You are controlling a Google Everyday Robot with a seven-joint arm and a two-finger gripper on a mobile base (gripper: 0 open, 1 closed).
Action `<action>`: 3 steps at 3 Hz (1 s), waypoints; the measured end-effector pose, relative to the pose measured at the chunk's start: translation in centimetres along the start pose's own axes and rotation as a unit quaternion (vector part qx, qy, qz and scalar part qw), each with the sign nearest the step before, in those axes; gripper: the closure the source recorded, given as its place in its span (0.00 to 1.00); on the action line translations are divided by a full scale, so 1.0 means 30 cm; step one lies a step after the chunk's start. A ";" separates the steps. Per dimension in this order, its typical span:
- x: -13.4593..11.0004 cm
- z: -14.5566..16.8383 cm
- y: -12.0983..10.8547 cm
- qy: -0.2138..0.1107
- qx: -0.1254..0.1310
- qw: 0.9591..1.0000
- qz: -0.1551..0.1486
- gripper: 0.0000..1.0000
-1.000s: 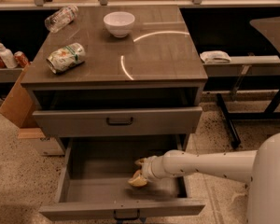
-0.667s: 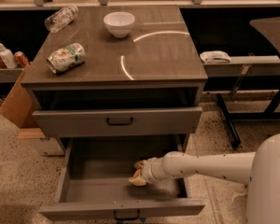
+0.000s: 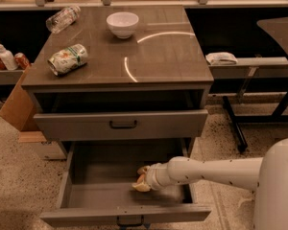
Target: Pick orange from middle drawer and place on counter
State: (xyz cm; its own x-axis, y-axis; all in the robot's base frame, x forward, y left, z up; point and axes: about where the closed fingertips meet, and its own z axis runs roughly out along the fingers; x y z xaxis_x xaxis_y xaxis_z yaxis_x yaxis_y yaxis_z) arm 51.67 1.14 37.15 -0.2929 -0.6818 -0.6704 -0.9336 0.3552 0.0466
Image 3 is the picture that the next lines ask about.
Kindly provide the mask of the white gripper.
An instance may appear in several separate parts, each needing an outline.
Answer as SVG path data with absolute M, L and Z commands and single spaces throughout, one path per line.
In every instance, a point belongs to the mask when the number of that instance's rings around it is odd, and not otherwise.
M 138 192 L 146 193 L 151 189 L 158 191 L 170 185 L 167 164 L 156 163 L 152 166 L 143 166 L 137 170 L 138 174 L 146 174 L 144 183 L 133 183 L 132 187 Z

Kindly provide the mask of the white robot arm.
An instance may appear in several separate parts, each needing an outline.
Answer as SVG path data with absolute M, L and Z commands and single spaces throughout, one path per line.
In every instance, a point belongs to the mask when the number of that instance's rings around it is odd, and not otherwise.
M 248 159 L 199 161 L 176 156 L 137 170 L 132 186 L 138 192 L 199 180 L 255 192 L 254 230 L 288 230 L 288 138 L 272 145 L 264 156 Z

